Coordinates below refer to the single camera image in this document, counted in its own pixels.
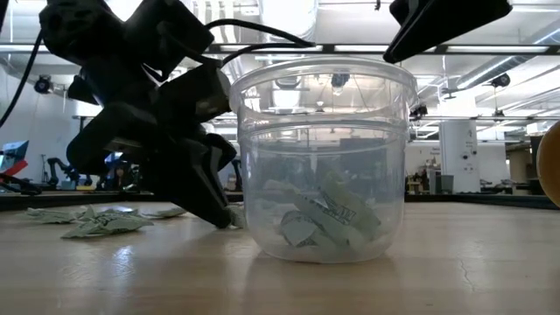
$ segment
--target ceiling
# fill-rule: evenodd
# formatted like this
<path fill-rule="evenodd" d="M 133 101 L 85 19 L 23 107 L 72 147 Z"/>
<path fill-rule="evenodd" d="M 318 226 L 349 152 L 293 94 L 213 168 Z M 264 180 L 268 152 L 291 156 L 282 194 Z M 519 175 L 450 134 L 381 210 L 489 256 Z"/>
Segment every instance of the ceiling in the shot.
<path fill-rule="evenodd" d="M 387 45 L 399 30 L 398 23 L 389 13 L 390 1 L 384 0 L 380 11 L 375 11 L 375 1 L 365 0 L 315 0 L 318 7 L 313 7 L 314 0 L 283 0 L 283 5 L 273 8 L 275 14 L 268 14 L 264 7 L 275 0 L 183 0 L 195 15 L 208 23 L 217 18 L 239 18 L 251 22 L 264 23 L 288 32 L 302 32 L 309 39 L 319 44 L 377 44 Z M 109 6 L 117 15 L 126 17 L 131 14 L 139 0 L 108 0 Z M 448 44 L 455 45 L 519 45 L 532 44 L 536 39 L 549 34 L 550 30 L 560 29 L 560 0 L 520 0 L 511 1 L 514 11 L 502 20 L 471 31 L 455 38 Z M 9 14 L 4 21 L 0 43 L 30 44 L 39 32 L 38 14 L 45 6 L 44 0 L 10 0 Z M 288 18 L 302 23 L 287 22 Z M 227 28 L 218 31 L 214 36 L 218 43 L 248 44 L 273 39 L 256 31 Z M 244 55 L 227 70 L 231 80 L 259 67 L 277 62 L 285 58 L 283 55 Z M 361 55 L 362 58 L 380 60 L 380 55 Z M 25 66 L 28 58 L 25 54 L 0 54 L 5 66 L 16 73 Z M 405 60 L 399 66 L 416 76 L 421 100 L 428 106 L 431 116 L 462 116 L 491 115 L 496 108 L 505 109 L 508 116 L 558 116 L 560 115 L 560 54 L 558 56 L 540 56 L 517 67 L 507 70 L 511 78 L 508 87 L 497 88 L 478 85 L 464 92 L 454 94 L 457 99 L 446 100 L 442 88 L 455 88 L 457 80 L 473 71 L 483 71 L 506 57 L 473 56 L 473 55 L 420 55 Z M 182 67 L 196 65 L 186 59 Z M 33 75 L 50 74 L 52 79 L 63 85 L 72 81 L 79 68 L 58 57 L 41 54 L 32 70 Z M 298 97 L 295 106 L 317 107 L 337 102 L 345 103 L 355 109 L 357 102 L 354 97 L 333 95 L 329 89 L 330 77 L 322 77 L 324 82 L 304 78 L 302 87 L 306 90 Z M 373 93 L 376 82 L 363 78 L 351 78 L 348 89 L 355 95 L 355 89 L 361 88 L 365 93 Z M 268 86 L 270 91 L 277 88 Z M 263 87 L 259 95 L 266 95 Z M 437 134 L 435 123 L 415 122 L 413 129 L 420 137 Z M 516 121 L 508 123 L 479 122 L 481 130 L 492 127 L 496 133 L 506 132 L 507 135 L 525 135 L 524 127 L 531 122 Z"/>

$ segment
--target plastic container rim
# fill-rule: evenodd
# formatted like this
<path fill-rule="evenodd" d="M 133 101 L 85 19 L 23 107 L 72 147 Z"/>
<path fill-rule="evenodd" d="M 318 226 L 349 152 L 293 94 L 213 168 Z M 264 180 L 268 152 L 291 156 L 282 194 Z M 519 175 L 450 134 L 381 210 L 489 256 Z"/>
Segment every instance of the plastic container rim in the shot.
<path fill-rule="evenodd" d="M 340 67 L 341 72 L 344 72 L 344 67 L 357 67 L 352 69 L 350 73 L 392 80 L 403 84 L 414 92 L 417 91 L 417 81 L 412 73 L 384 61 L 349 56 L 303 57 L 302 59 L 264 66 L 243 75 L 232 84 L 229 90 L 231 95 L 230 108 L 234 113 L 238 113 L 242 104 L 240 95 L 242 91 L 248 88 L 284 77 L 325 74 L 326 71 L 321 70 L 320 66 Z"/>

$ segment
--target clear plastic container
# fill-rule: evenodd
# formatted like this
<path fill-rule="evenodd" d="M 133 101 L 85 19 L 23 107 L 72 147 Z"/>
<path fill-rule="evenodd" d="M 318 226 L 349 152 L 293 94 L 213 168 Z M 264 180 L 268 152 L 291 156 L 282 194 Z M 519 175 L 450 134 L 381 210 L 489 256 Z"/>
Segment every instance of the clear plastic container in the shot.
<path fill-rule="evenodd" d="M 403 218 L 414 76 L 371 59 L 295 59 L 231 89 L 248 229 L 269 255 L 373 259 Z"/>

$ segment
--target table surface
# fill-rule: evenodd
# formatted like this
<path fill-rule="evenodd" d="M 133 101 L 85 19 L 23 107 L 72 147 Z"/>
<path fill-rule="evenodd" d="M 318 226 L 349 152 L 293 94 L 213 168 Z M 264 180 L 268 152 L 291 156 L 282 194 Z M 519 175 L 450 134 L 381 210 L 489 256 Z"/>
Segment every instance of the table surface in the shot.
<path fill-rule="evenodd" d="M 0 213 L 0 314 L 560 312 L 556 211 L 407 204 L 384 256 L 341 265 L 280 261 L 190 215 L 61 240 L 70 228 Z"/>

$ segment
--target red object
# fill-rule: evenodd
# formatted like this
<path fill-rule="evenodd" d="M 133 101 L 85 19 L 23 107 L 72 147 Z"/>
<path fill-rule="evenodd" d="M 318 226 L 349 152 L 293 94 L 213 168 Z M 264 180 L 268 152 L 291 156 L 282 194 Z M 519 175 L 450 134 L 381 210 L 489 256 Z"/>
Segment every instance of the red object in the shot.
<path fill-rule="evenodd" d="M 25 167 L 27 167 L 27 165 L 28 165 L 27 162 L 19 161 L 19 162 L 15 163 L 11 168 L 7 169 L 4 172 L 4 174 L 8 175 L 8 176 L 15 176 L 16 174 L 21 172 L 21 170 L 23 170 Z"/>

